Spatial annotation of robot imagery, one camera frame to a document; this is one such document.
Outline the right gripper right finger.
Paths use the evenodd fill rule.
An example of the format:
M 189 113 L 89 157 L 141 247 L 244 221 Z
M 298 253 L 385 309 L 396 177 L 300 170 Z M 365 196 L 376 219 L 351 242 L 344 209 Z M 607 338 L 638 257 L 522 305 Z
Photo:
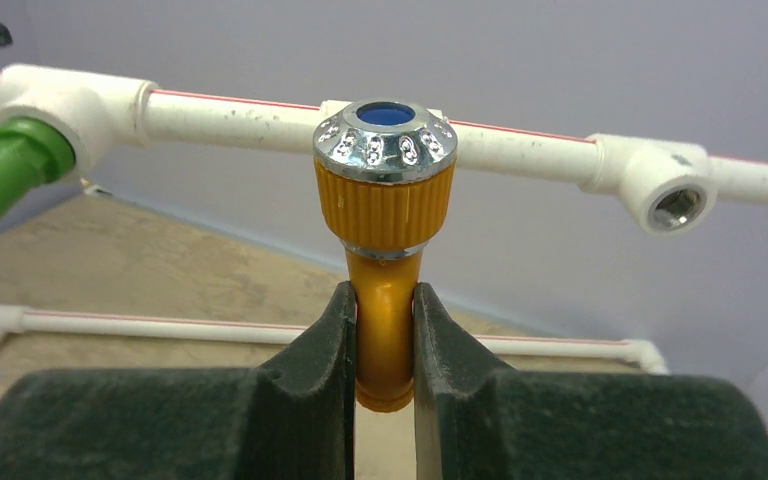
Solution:
M 768 479 L 768 432 L 706 376 L 523 371 L 414 293 L 421 479 Z

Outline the orange plastic faucet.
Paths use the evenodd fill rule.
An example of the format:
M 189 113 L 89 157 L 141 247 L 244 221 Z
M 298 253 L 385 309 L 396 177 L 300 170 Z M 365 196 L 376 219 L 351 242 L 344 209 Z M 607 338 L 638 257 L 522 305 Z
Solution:
M 313 134 L 321 211 L 357 301 L 356 397 L 375 412 L 413 397 L 414 290 L 447 216 L 457 157 L 441 116 L 390 98 L 351 103 Z

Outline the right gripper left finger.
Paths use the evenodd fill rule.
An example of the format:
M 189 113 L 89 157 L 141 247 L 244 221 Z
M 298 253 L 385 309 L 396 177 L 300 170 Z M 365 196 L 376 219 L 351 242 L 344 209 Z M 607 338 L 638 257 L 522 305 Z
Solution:
M 356 296 L 252 368 L 52 369 L 0 398 L 0 479 L 351 479 Z

